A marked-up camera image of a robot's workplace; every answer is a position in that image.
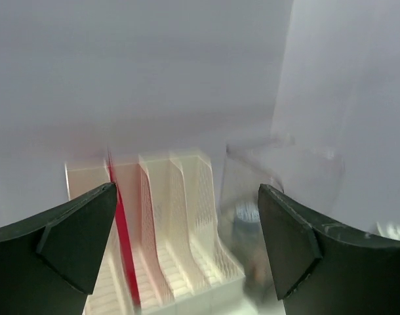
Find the clear acrylic storage box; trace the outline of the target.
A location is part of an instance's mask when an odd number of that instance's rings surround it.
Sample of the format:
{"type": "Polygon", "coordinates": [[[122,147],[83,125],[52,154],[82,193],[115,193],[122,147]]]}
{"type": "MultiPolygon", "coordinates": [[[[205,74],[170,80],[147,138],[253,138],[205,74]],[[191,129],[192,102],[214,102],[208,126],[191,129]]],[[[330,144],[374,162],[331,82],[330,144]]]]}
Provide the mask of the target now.
{"type": "Polygon", "coordinates": [[[289,296],[322,259],[309,215],[332,211],[344,173],[337,149],[288,134],[226,146],[218,231],[257,303],[289,296]]]}

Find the red notebook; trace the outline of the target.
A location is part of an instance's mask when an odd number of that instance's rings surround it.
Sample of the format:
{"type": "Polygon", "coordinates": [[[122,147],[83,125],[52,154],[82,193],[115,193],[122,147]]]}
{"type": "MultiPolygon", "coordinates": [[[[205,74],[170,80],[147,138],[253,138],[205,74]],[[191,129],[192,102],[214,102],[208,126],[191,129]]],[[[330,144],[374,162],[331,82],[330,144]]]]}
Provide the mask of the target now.
{"type": "Polygon", "coordinates": [[[117,225],[118,238],[121,248],[121,260],[125,273],[125,278],[127,285],[129,287],[134,313],[141,313],[141,300],[138,291],[138,284],[136,279],[136,272],[134,267],[134,260],[132,255],[132,248],[129,237],[129,230],[127,226],[127,220],[125,215],[125,208],[123,203],[123,198],[121,195],[120,187],[118,184],[117,176],[115,174],[115,167],[113,158],[111,155],[111,150],[108,148],[108,171],[110,175],[110,180],[115,184],[117,189],[117,206],[115,211],[115,221],[117,225]]]}

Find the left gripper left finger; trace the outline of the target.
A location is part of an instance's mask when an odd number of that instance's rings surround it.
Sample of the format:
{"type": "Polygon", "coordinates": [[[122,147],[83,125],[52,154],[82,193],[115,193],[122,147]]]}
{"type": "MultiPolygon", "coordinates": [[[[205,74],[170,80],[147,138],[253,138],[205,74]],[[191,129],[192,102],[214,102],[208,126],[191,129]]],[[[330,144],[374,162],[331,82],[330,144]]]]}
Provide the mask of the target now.
{"type": "Polygon", "coordinates": [[[108,182],[0,227],[0,314],[82,314],[117,205],[108,182]]]}

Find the blue lidded jar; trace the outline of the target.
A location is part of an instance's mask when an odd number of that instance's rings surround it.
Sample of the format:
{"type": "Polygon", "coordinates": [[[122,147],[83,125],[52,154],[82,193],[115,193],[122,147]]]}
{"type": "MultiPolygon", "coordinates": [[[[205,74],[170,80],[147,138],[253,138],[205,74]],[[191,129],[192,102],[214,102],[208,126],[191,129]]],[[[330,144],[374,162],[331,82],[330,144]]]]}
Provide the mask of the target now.
{"type": "Polygon", "coordinates": [[[245,231],[256,231],[260,226],[258,206],[253,201],[240,201],[235,205],[233,227],[245,231]]]}

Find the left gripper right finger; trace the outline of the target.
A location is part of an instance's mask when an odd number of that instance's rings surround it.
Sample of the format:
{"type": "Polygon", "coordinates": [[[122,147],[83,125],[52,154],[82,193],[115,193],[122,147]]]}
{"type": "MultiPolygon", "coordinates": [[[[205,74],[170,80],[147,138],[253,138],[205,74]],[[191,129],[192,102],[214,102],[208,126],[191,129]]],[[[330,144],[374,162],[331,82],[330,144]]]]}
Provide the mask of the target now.
{"type": "Polygon", "coordinates": [[[400,314],[400,240],[348,226],[268,184],[258,210],[287,314],[400,314]]]}

